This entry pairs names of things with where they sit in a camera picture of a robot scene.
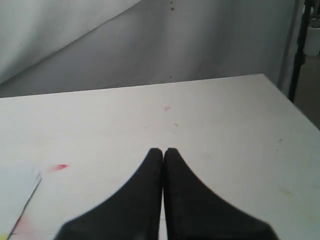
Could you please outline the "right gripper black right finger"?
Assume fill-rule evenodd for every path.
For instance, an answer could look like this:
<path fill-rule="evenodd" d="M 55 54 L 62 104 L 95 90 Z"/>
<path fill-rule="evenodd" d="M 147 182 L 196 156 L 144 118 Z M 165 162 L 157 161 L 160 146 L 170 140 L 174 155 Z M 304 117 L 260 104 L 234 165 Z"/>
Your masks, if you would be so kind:
<path fill-rule="evenodd" d="M 169 240 L 276 240 L 272 227 L 211 191 L 176 148 L 164 154 L 164 210 Z"/>

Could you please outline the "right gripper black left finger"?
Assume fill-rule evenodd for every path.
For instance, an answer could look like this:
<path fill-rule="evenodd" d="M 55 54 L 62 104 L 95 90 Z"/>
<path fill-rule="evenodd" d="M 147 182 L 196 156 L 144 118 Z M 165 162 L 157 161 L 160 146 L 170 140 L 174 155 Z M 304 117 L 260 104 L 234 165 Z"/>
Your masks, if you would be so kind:
<path fill-rule="evenodd" d="M 57 240 L 157 240 L 163 153 L 151 148 L 131 178 L 110 198 L 65 223 Z"/>

